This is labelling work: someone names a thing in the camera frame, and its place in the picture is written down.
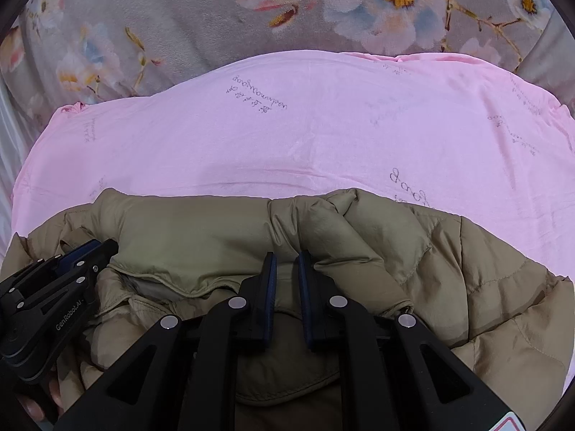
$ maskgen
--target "finger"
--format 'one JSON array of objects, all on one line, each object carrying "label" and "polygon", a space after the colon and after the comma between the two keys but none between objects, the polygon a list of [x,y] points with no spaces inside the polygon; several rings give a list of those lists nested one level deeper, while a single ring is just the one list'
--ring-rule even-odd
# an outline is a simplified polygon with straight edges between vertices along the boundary
[{"label": "finger", "polygon": [[26,410],[28,415],[30,415],[34,421],[44,421],[44,412],[42,411],[42,408],[40,408],[40,406],[35,403],[35,401],[22,395],[18,396],[18,401],[22,404],[24,410]]},{"label": "finger", "polygon": [[60,383],[54,377],[48,383],[48,390],[50,390],[50,395],[52,396],[52,400],[58,406],[59,409],[63,408],[62,405],[62,395],[60,394]]}]

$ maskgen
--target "puffer jacket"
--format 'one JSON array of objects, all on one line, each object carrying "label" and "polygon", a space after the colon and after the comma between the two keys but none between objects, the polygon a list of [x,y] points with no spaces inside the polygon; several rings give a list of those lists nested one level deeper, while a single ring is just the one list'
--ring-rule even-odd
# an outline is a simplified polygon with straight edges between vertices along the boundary
[{"label": "puffer jacket", "polygon": [[236,428],[341,428],[335,355],[307,350],[294,261],[316,269],[376,315],[415,312],[534,430],[561,396],[573,352],[568,279],[470,220],[365,191],[289,199],[127,196],[57,214],[16,235],[1,278],[97,238],[119,253],[98,276],[97,316],[57,361],[67,409],[166,314],[206,314],[278,259],[271,348],[241,357]]}]

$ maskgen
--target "gray floral fabric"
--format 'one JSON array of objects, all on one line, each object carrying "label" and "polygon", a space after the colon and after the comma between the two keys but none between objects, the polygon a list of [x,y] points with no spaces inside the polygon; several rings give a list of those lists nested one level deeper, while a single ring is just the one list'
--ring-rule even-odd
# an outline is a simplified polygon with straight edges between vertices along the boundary
[{"label": "gray floral fabric", "polygon": [[549,0],[30,0],[0,47],[16,109],[145,96],[246,57],[456,51],[517,71]]}]

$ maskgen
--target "screw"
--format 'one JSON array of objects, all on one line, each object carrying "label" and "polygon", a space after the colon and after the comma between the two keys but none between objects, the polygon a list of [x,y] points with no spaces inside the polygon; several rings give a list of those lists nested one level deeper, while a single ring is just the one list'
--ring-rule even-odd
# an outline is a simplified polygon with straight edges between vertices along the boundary
[{"label": "screw", "polygon": [[347,298],[345,296],[332,296],[330,298],[330,305],[334,308],[344,308],[347,306]]},{"label": "screw", "polygon": [[402,314],[401,316],[399,316],[397,321],[399,322],[400,325],[402,325],[405,328],[412,328],[413,326],[415,326],[417,322],[415,317],[413,317],[410,314]]},{"label": "screw", "polygon": [[248,302],[246,301],[246,299],[242,298],[241,296],[234,296],[233,298],[230,298],[228,301],[229,307],[235,310],[241,309],[247,304]]},{"label": "screw", "polygon": [[172,329],[178,325],[178,318],[176,316],[164,316],[160,321],[160,326],[164,329]]}]

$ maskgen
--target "flower branch print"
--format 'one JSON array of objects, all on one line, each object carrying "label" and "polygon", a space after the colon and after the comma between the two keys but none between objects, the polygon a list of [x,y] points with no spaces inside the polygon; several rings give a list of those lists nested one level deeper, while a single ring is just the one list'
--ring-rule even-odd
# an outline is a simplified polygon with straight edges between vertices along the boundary
[{"label": "flower branch print", "polygon": [[[549,0],[507,0],[511,18],[496,22],[492,15],[480,15],[467,0],[235,0],[246,9],[272,11],[268,20],[272,32],[283,30],[302,19],[318,2],[323,4],[323,19],[332,23],[332,30],[340,36],[358,42],[370,53],[395,56],[413,47],[423,51],[454,51],[452,45],[452,15],[458,13],[472,18],[477,30],[484,27],[491,30],[494,40],[508,45],[516,55],[515,68],[523,60],[519,45],[507,31],[514,24],[526,24],[529,28],[542,31],[550,18],[552,6]],[[471,37],[461,50],[481,56],[498,64],[501,56],[491,45],[492,40],[483,41]]]},{"label": "flower branch print", "polygon": [[134,43],[134,45],[136,45],[136,47],[138,47],[139,49],[138,63],[140,64],[140,71],[136,77],[134,85],[131,88],[134,96],[137,96],[136,90],[139,87],[140,83],[142,82],[142,79],[144,79],[144,70],[146,69],[146,66],[148,66],[149,63],[152,63],[155,66],[159,66],[162,64],[162,60],[148,58],[148,56],[146,55],[146,49],[144,47],[144,44],[139,39],[139,37],[136,34],[134,34],[134,32],[129,27],[125,27],[124,31],[126,32],[126,36],[128,36],[128,39],[130,39]]},{"label": "flower branch print", "polygon": [[[516,71],[519,67],[519,64],[523,61],[523,56],[521,55],[521,51],[519,50],[517,44],[514,43],[511,37],[505,33],[504,28],[517,23],[526,23],[528,27],[532,29],[543,31],[551,17],[552,6],[549,0],[507,0],[507,3],[509,4],[510,10],[515,18],[510,21],[495,23],[493,22],[493,18],[491,16],[487,18],[481,18],[473,11],[465,8],[463,5],[460,5],[456,0],[446,0],[445,29],[446,31],[449,31],[451,28],[451,14],[453,10],[459,11],[461,14],[467,15],[468,17],[477,21],[477,27],[479,31],[482,30],[482,25],[489,27],[497,37],[500,37],[502,40],[504,40],[507,45],[516,53],[517,64],[514,69],[514,71]],[[479,58],[487,60],[491,63],[498,64],[498,62],[501,60],[501,56],[497,53],[494,47],[490,46],[490,42],[491,40],[489,40],[483,48],[480,48],[478,45],[478,40],[472,38],[464,44],[464,46],[461,48],[461,51],[462,53],[478,56]],[[447,50],[446,39],[442,41],[441,49],[442,51]]]}]

